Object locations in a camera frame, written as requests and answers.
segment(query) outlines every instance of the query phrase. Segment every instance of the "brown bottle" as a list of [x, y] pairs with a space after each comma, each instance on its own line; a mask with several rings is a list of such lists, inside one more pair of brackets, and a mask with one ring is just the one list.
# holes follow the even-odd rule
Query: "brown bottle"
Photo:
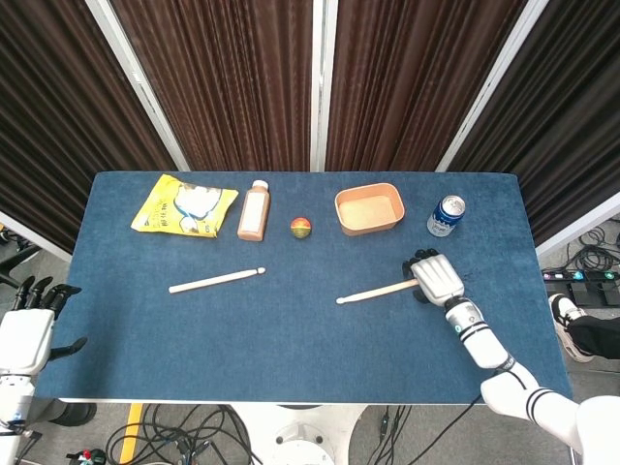
[[245, 195], [236, 235], [243, 240], [263, 240], [268, 210], [269, 185], [256, 180], [252, 183], [252, 189]]

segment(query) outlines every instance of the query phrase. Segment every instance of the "drumstick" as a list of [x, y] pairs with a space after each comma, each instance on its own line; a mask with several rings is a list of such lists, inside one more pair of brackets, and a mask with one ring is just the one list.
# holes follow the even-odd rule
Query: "drumstick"
[[182, 293], [183, 291], [189, 291], [191, 289], [204, 288], [206, 286], [213, 286], [214, 284], [228, 283], [235, 279], [249, 278], [257, 274], [263, 274], [266, 272], [262, 266], [255, 269], [246, 269], [245, 271], [238, 271], [237, 273], [223, 274], [222, 276], [215, 276], [213, 278], [202, 279], [200, 281], [194, 281], [193, 283], [179, 284], [171, 286], [168, 291], [171, 294]]
[[402, 283], [392, 284], [391, 286], [385, 286], [384, 288], [373, 289], [372, 291], [366, 291], [365, 293], [353, 294], [346, 297], [336, 298], [336, 303], [341, 305], [348, 302], [357, 302], [359, 300], [365, 300], [366, 298], [378, 297], [379, 295], [385, 295], [395, 293], [396, 291], [402, 291], [403, 289], [412, 288], [418, 285], [417, 279], [410, 279], [409, 281], [403, 281]]

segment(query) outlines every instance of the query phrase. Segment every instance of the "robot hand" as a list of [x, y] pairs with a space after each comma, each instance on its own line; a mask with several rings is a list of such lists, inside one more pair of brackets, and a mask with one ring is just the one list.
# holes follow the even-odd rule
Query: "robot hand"
[[450, 298], [463, 295], [463, 282], [446, 256], [435, 249], [419, 249], [408, 265], [426, 298], [435, 305], [443, 306]]

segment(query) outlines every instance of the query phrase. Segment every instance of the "soda can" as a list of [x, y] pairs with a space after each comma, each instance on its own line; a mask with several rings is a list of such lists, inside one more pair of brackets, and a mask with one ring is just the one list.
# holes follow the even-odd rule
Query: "soda can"
[[447, 196], [437, 203], [426, 222], [426, 227], [431, 234], [446, 237], [452, 232], [456, 223], [461, 221], [464, 214], [465, 201], [458, 196]]

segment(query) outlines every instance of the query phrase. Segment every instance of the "blue tablecloth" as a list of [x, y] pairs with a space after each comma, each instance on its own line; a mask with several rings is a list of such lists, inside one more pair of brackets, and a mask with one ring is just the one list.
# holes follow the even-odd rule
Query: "blue tablecloth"
[[[335, 298], [402, 280], [418, 248], [445, 253], [506, 348], [541, 385], [571, 395], [516, 178], [497, 173], [183, 172], [234, 188], [217, 239], [136, 232], [130, 224], [161, 174], [103, 172], [93, 184], [69, 282], [83, 288], [61, 315], [56, 346], [88, 336], [51, 363], [38, 394], [81, 399], [466, 403], [478, 369], [444, 319], [411, 292], [337, 305]], [[236, 236], [254, 179], [269, 183], [263, 242]], [[375, 182], [396, 186], [394, 229], [348, 237], [334, 198]], [[448, 237], [426, 229], [439, 199], [467, 203]], [[313, 224], [304, 240], [289, 224]], [[169, 294], [168, 287], [264, 266], [265, 275]]]

